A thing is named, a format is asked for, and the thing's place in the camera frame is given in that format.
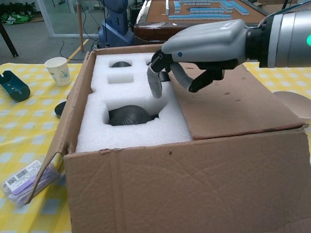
white foam insert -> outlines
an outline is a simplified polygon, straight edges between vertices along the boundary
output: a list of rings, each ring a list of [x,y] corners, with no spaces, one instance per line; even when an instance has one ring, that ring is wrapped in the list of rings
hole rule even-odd
[[[78,135],[76,152],[123,149],[191,141],[186,120],[170,82],[162,83],[155,99],[147,80],[147,63],[153,53],[98,55],[91,89]],[[111,66],[126,61],[131,67]],[[145,124],[111,126],[109,110],[138,105],[159,118]]]

gray robotic hand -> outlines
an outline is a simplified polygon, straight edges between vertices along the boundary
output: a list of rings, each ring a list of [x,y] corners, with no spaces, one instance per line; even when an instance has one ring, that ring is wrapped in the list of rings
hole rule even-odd
[[[258,60],[259,67],[311,66],[311,11],[267,17],[258,27],[243,20],[199,24],[172,36],[157,51],[147,70],[155,98],[162,94],[158,73],[172,70],[188,91],[197,92],[213,80],[224,78],[225,69],[234,69],[247,59]],[[194,63],[205,70],[190,78],[179,62]]]

black round object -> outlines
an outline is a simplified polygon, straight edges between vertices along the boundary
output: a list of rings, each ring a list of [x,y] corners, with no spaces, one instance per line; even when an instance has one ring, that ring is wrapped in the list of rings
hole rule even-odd
[[[128,62],[116,62],[115,64],[113,64],[111,67],[115,68],[115,67],[130,67],[131,64],[129,64]]]
[[[159,78],[160,78],[161,82],[169,82],[170,81],[170,77],[169,77],[168,73],[164,72],[164,71],[159,72]]]
[[[64,101],[64,102],[58,104],[58,105],[55,107],[54,111],[55,111],[55,114],[56,114],[56,116],[57,116],[58,118],[61,117],[66,102],[67,102],[67,101]]]
[[[127,105],[109,111],[109,124],[117,125],[138,125],[153,120],[145,109],[136,105]]]

white paper cup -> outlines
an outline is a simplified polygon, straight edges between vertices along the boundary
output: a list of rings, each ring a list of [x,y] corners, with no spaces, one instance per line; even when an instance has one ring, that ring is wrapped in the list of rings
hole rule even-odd
[[[65,86],[71,82],[67,59],[64,57],[54,57],[44,63],[52,78],[58,86]]]

plastic package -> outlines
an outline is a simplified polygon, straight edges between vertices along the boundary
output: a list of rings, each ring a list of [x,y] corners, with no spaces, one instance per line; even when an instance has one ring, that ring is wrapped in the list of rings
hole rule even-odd
[[[18,208],[25,205],[25,201],[33,189],[35,178],[41,168],[43,159],[44,158],[42,157],[33,160],[27,166],[12,174],[2,182],[0,187],[1,190]],[[40,179],[35,195],[48,186],[58,176],[59,172],[54,167],[54,164],[50,163]]]

